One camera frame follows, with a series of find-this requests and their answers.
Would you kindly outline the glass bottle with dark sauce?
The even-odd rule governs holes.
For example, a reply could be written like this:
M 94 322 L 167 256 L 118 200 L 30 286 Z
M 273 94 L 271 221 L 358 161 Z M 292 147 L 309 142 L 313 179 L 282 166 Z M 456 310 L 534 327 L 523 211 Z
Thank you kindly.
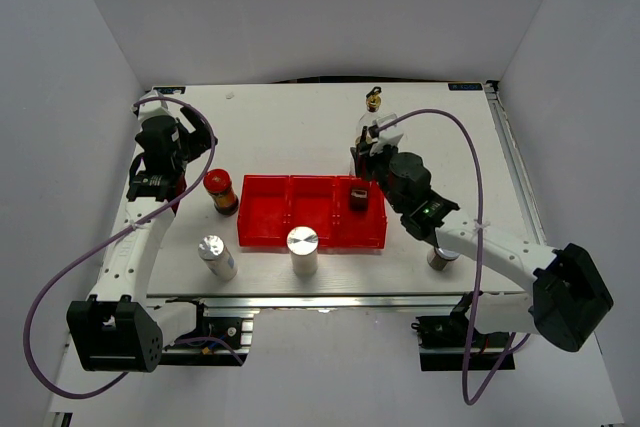
M 361 147 L 367 140 L 367 128 L 363 129 L 359 139 L 355 138 L 353 147 Z M 354 212 L 366 212 L 369 207 L 370 182 L 350 175 L 349 208 Z

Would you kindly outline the red-lid sauce jar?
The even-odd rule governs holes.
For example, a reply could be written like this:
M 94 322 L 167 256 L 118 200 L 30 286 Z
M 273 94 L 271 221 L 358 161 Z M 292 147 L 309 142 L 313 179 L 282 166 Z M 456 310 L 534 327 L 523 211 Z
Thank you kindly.
M 231 216 L 237 211 L 239 199 L 233 190 L 231 177 L 226 170 L 212 169 L 208 171 L 203 179 L 203 185 L 219 214 Z

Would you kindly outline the clear glass bottle gold spout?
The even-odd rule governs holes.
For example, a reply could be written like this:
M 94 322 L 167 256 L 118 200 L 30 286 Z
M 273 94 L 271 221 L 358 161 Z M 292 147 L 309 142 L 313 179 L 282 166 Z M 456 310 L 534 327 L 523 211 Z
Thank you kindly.
M 380 107 L 382 88 L 374 86 L 365 96 L 365 113 L 360 117 L 356 127 L 356 138 L 359 139 L 363 129 L 374 124 L 374 121 L 380 117 Z

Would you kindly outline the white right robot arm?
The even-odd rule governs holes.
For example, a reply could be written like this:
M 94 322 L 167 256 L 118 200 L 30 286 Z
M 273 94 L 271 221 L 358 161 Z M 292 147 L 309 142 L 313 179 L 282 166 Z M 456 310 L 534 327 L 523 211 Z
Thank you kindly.
M 586 249 L 537 245 L 481 226 L 432 189 L 420 156 L 395 145 L 360 142 L 351 155 L 357 177 L 380 188 L 411 237 L 477 260 L 522 288 L 520 294 L 465 295 L 451 313 L 459 343 L 472 346 L 489 333 L 517 332 L 577 352 L 613 307 Z

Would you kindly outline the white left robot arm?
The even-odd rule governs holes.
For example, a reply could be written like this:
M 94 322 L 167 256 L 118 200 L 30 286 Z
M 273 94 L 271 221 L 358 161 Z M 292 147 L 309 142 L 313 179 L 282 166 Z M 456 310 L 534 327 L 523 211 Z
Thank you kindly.
M 131 163 L 123 237 L 84 301 L 74 301 L 66 320 L 80 363 L 87 371 L 152 372 L 162 351 L 179 338 L 199 346 L 211 334 L 211 321 L 193 301 L 146 305 L 151 273 L 162 240 L 175 219 L 179 197 L 187 192 L 187 165 L 215 143 L 204 120 L 190 107 L 181 110 L 186 129 L 170 114 L 147 117 L 135 140 L 141 147 Z

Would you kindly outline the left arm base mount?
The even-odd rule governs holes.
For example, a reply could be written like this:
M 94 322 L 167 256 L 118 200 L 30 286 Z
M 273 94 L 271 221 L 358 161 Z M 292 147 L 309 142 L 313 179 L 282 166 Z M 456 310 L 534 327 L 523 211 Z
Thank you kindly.
M 195 328 L 165 347 L 159 364 L 183 367 L 239 367 L 248 356 L 257 310 L 214 307 L 204 299 L 169 299 L 195 307 Z

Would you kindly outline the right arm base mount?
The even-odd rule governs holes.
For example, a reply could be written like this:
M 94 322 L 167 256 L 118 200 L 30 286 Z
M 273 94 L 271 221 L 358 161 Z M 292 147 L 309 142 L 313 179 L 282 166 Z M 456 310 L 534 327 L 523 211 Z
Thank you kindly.
M 422 372 L 461 372 L 472 294 L 466 293 L 447 315 L 420 316 L 411 324 L 419 346 Z M 505 332 L 473 331 L 469 371 L 490 371 L 507 345 Z

